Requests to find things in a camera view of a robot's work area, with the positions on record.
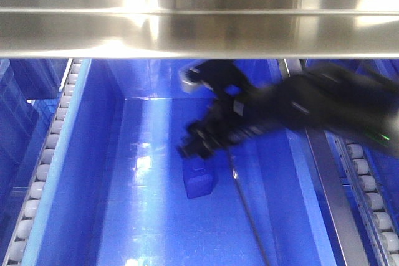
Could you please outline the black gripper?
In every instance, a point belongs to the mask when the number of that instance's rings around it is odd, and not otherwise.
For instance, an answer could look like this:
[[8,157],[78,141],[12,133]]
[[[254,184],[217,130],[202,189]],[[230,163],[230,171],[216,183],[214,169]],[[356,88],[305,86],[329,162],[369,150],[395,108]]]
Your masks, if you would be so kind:
[[185,92],[205,86],[214,93],[204,117],[186,127],[177,148],[182,158],[207,159],[217,150],[282,128],[273,110],[276,88],[257,88],[233,60],[205,60],[183,67],[179,77]]

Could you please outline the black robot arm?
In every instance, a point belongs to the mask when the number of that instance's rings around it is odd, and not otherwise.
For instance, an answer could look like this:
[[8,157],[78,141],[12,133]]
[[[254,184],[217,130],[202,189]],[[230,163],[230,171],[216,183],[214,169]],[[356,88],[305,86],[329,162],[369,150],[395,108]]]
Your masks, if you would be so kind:
[[233,60],[207,60],[180,76],[184,85],[214,93],[205,116],[187,126],[178,147],[184,158],[206,159],[284,128],[329,131],[398,156],[398,84],[376,72],[323,63],[257,87]]

